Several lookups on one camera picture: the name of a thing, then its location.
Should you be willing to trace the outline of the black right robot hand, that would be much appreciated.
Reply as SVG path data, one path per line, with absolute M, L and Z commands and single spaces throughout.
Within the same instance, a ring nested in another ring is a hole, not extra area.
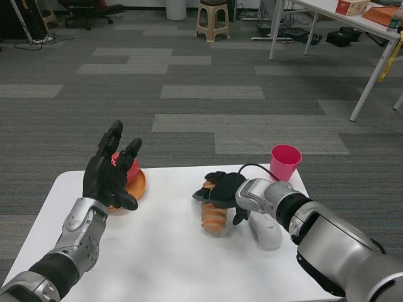
M 246 178 L 236 172 L 211 172 L 205 176 L 202 188 L 194 192 L 192 198 L 219 209 L 235 208 L 236 215 L 232 223 L 238 225 L 248 220 L 250 215 L 250 211 L 242 209 L 236 202 L 236 192 L 245 181 Z

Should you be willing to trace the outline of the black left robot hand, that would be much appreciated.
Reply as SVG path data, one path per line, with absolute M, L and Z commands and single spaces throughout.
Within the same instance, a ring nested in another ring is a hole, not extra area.
M 123 132 L 123 123 L 116 120 L 103 135 L 96 154 L 90 159 L 83 178 L 82 196 L 93 198 L 106 207 L 124 208 L 134 211 L 138 208 L 135 197 L 125 189 L 127 172 L 132 167 L 142 146 L 140 138 L 134 139 L 119 152 L 115 163 L 112 155 L 117 151 Z

